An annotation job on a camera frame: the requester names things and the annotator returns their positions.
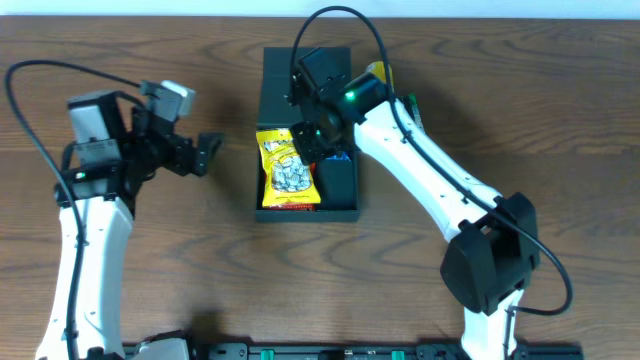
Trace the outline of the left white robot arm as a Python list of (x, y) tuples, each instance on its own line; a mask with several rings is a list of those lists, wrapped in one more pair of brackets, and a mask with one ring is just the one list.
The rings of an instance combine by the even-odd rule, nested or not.
[(62, 251), (56, 291), (39, 359), (186, 359), (186, 340), (161, 340), (127, 349), (121, 338), (125, 252), (135, 220), (136, 197), (160, 168), (202, 177), (221, 145), (220, 133), (196, 140), (175, 132), (195, 92), (175, 82), (142, 82), (145, 103), (135, 101), (125, 126), (121, 91), (102, 90), (67, 103), (75, 139), (63, 153), (67, 191), (55, 190)]

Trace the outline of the yellow sunflower seed bag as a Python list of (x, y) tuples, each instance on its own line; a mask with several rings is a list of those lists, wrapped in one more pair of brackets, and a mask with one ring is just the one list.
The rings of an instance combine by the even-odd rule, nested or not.
[(321, 203), (311, 166), (302, 162), (289, 129), (260, 130), (256, 140), (265, 175), (263, 207)]

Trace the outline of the yellow cylindrical can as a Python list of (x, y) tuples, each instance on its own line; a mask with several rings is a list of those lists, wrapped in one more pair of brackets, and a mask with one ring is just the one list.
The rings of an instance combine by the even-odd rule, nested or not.
[(387, 70), (387, 67), (385, 66), (384, 62), (381, 60), (372, 62), (366, 67), (366, 72), (373, 74), (382, 83), (389, 85), (391, 89), (394, 89), (393, 73), (390, 73), (390, 75), (387, 75), (386, 70)]

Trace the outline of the blue snack bar wrapper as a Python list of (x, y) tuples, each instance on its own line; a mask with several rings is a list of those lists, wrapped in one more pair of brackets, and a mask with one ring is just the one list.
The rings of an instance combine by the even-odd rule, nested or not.
[(328, 157), (327, 161), (351, 161), (351, 158), (350, 158), (348, 153), (341, 152), (341, 153), (338, 153), (338, 154), (335, 154), (333, 156)]

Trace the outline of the red Hacks candy bag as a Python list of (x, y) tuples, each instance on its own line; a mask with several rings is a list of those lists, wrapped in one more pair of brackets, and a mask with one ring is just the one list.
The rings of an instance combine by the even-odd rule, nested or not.
[(268, 206), (267, 209), (274, 211), (315, 211), (315, 204), (286, 203)]

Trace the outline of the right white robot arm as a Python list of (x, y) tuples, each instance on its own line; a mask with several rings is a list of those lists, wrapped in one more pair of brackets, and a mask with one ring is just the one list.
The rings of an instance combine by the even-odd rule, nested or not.
[(509, 198), (461, 168), (418, 128), (405, 105), (366, 72), (347, 81), (325, 49), (295, 60), (292, 101), (303, 120), (291, 132), (306, 163), (357, 148), (384, 166), (422, 205), (448, 244), (440, 273), (464, 307), (461, 338), (471, 359), (506, 359), (517, 347), (515, 309), (539, 251), (516, 231), (535, 231), (531, 202)]

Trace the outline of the black gift box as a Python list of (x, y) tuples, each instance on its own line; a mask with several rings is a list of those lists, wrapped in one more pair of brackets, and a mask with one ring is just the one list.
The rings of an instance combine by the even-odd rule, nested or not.
[[(300, 109), (285, 99), (289, 91), (289, 47), (266, 47), (263, 52), (263, 80), (256, 128), (271, 130), (288, 128), (302, 120)], [(257, 166), (255, 218), (258, 222), (355, 222), (359, 218), (358, 158), (351, 161), (327, 161), (316, 165), (314, 183), (321, 203), (315, 211), (274, 211), (264, 208), (265, 175)]]

